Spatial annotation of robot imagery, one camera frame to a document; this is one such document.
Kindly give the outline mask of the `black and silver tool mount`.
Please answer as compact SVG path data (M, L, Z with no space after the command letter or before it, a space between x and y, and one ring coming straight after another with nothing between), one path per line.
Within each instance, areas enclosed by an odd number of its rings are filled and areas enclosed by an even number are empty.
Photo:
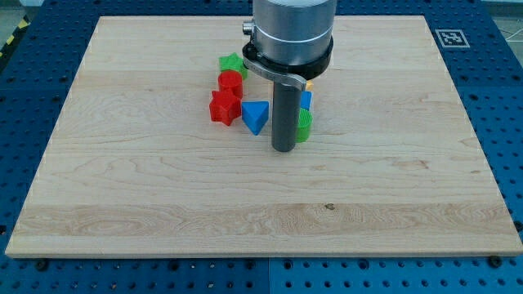
M329 66L333 50L333 26L313 24L303 28L301 21L273 24L268 32L259 22L243 22L243 33L249 36L242 54L244 66L255 74L298 90L321 75Z

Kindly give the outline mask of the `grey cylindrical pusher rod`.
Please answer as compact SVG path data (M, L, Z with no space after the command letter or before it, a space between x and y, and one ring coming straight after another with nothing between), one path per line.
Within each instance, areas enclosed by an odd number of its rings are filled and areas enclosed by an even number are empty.
M289 152L296 144L302 91L274 82L271 144L279 152Z

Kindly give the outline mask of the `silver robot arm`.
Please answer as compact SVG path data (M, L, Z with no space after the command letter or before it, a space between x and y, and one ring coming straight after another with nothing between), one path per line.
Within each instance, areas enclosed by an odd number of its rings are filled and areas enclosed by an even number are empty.
M271 144L279 152L297 143L306 83L329 66L336 10L337 0L253 0L243 23L244 66L273 82Z

